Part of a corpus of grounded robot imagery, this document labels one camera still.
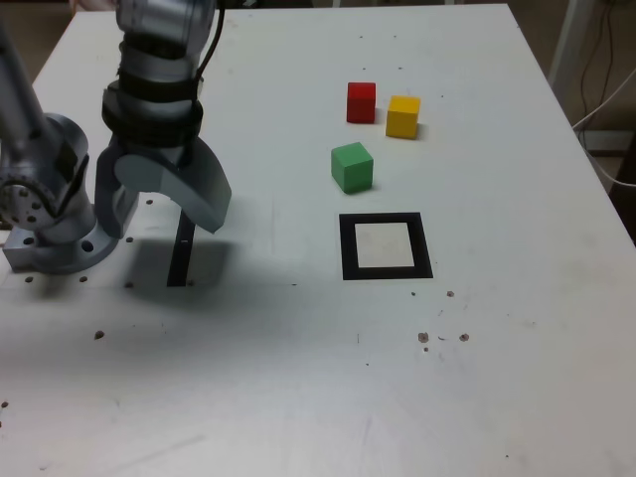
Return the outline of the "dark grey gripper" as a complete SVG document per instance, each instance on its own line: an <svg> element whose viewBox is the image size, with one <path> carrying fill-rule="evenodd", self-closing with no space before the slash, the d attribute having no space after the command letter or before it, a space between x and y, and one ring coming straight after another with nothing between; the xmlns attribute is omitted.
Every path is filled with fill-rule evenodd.
<svg viewBox="0 0 636 477"><path fill-rule="evenodd" d="M223 226L232 197L220 161L199 138L160 147L113 135L97 159L95 177L95 213L110 237L125 236L137 192L168 197L211 234Z"/></svg>

